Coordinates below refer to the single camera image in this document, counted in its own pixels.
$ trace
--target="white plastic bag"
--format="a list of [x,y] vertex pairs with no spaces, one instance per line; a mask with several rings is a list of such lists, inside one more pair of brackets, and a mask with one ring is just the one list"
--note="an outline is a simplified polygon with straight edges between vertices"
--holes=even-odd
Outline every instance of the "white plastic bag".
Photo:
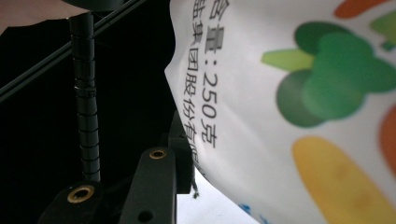
[[396,222],[396,2],[172,0],[195,164],[260,223]]

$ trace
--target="white surface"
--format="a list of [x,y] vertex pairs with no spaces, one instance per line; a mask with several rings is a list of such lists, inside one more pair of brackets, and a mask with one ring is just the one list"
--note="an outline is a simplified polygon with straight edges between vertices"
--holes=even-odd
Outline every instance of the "white surface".
[[258,224],[238,205],[210,185],[195,170],[195,178],[200,196],[177,195],[177,224]]

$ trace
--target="vegetable illustration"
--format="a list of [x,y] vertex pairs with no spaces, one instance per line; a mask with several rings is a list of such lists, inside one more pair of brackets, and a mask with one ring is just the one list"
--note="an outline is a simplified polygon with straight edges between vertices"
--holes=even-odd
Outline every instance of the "vegetable illustration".
[[396,11],[382,16],[373,21],[370,26],[380,34],[384,35],[386,41],[382,44],[384,50],[390,51],[396,46]]
[[380,143],[384,158],[396,177],[396,106],[388,112],[382,122]]
[[338,146],[307,136],[293,146],[306,189],[329,224],[382,223],[396,211],[375,183]]
[[385,2],[388,0],[346,0],[335,10],[334,14],[341,19],[350,19]]
[[362,106],[368,93],[396,88],[396,69],[344,27],[309,22],[298,27],[294,39],[298,49],[262,55],[262,63],[290,72],[278,87],[276,102],[294,125],[343,119]]

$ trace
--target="plastic bag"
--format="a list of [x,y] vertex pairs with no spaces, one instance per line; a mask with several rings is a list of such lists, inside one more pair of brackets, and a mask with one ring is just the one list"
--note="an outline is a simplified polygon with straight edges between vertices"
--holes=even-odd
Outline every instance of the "plastic bag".
[[396,222],[396,2],[172,0],[195,164],[260,223]]

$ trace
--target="green broccoli illustration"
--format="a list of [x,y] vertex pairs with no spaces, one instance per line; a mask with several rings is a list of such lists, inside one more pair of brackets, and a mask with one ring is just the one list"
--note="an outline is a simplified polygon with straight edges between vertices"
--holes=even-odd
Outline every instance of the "green broccoli illustration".
[[290,72],[277,89],[276,103],[296,126],[343,119],[361,107],[368,93],[396,88],[396,69],[343,27],[309,22],[296,30],[295,41],[299,49],[266,52],[262,62]]
[[396,46],[396,11],[382,16],[373,21],[370,26],[380,34],[384,35],[386,41],[382,44],[384,50],[390,51]]

